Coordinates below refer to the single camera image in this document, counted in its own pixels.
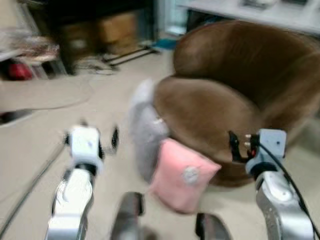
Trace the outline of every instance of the white shelf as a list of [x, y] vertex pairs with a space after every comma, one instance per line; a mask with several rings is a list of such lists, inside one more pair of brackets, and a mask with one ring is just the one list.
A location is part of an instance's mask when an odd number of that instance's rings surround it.
[[170, 26], [166, 30], [168, 34], [172, 34], [176, 36], [183, 35], [186, 33], [186, 31], [187, 31], [186, 27], [183, 27], [183, 26]]
[[182, 7], [248, 22], [274, 25], [295, 32], [320, 34], [320, 0], [305, 5], [279, 1], [267, 9], [244, 6], [242, 0], [194, 0]]

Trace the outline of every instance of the round chair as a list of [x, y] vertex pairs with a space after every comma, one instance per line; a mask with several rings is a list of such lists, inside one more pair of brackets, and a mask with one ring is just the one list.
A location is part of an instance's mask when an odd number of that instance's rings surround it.
[[260, 128], [286, 131], [290, 147], [319, 108], [320, 49], [289, 31], [237, 20], [202, 26], [178, 42], [173, 66], [155, 88], [154, 108], [171, 138], [222, 166], [215, 185], [251, 181], [232, 162], [228, 131], [242, 156], [245, 134]]

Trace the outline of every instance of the black cable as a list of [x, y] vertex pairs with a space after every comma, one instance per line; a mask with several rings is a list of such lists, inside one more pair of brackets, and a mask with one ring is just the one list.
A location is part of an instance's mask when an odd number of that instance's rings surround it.
[[263, 144], [259, 143], [259, 146], [266, 151], [266, 153], [274, 160], [274, 162], [279, 166], [279, 168], [283, 171], [285, 178], [290, 182], [290, 184], [292, 185], [293, 189], [295, 190], [298, 198], [299, 198], [299, 204], [300, 207], [302, 208], [302, 210], [305, 212], [305, 214], [309, 217], [313, 230], [316, 234], [316, 236], [318, 237], [318, 239], [320, 239], [320, 233], [319, 230], [317, 228], [317, 226], [315, 225], [314, 221], [312, 220], [310, 213], [308, 211], [308, 208], [306, 206], [306, 202], [304, 200], [304, 198], [301, 195], [301, 192], [299, 191], [297, 185], [295, 184], [294, 180], [291, 178], [290, 174], [288, 173], [288, 171], [285, 169], [285, 167], [282, 165], [282, 163], [270, 152], [269, 149], [267, 149]]
[[39, 182], [39, 180], [42, 178], [42, 176], [49, 170], [49, 168], [52, 166], [52, 164], [58, 159], [59, 155], [64, 150], [65, 145], [64, 142], [60, 143], [53, 151], [51, 157], [49, 160], [44, 164], [44, 166], [41, 168], [40, 172], [35, 176], [35, 178], [32, 180], [32, 182], [29, 184], [29, 186], [26, 188], [25, 192], [19, 199], [18, 203], [15, 205], [15, 207], [10, 212], [9, 216], [7, 217], [5, 223], [3, 224], [1, 230], [0, 230], [0, 240], [4, 237], [6, 234], [8, 227], [10, 226], [11, 222], [16, 217], [18, 211], [23, 206], [25, 201], [27, 200], [28, 196], [32, 191], [34, 190], [35, 186]]
[[68, 109], [70, 107], [74, 107], [74, 106], [78, 106], [80, 104], [85, 104], [87, 103], [90, 98], [92, 97], [92, 94], [88, 97], [86, 97], [85, 99], [76, 101], [76, 102], [72, 102], [66, 105], [60, 105], [60, 106], [52, 106], [52, 107], [31, 107], [31, 108], [27, 108], [30, 111], [43, 111], [43, 110], [58, 110], [58, 109]]

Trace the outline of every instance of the red object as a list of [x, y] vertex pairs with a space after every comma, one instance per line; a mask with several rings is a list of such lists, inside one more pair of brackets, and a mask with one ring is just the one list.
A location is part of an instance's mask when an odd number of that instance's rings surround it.
[[22, 63], [14, 63], [9, 66], [9, 75], [14, 80], [24, 81], [32, 79], [32, 72]]

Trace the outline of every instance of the chair cushion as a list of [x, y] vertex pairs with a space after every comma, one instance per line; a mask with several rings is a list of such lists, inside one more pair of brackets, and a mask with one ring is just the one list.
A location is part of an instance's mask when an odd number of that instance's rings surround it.
[[258, 108], [239, 92], [206, 79], [168, 77], [154, 90], [154, 107], [170, 129], [170, 136], [222, 166], [213, 183], [248, 183], [245, 165], [232, 162], [228, 131], [240, 140], [246, 156], [245, 134], [262, 127]]
[[198, 152], [167, 138], [161, 143], [150, 192], [173, 211], [195, 213], [201, 195], [220, 168]]

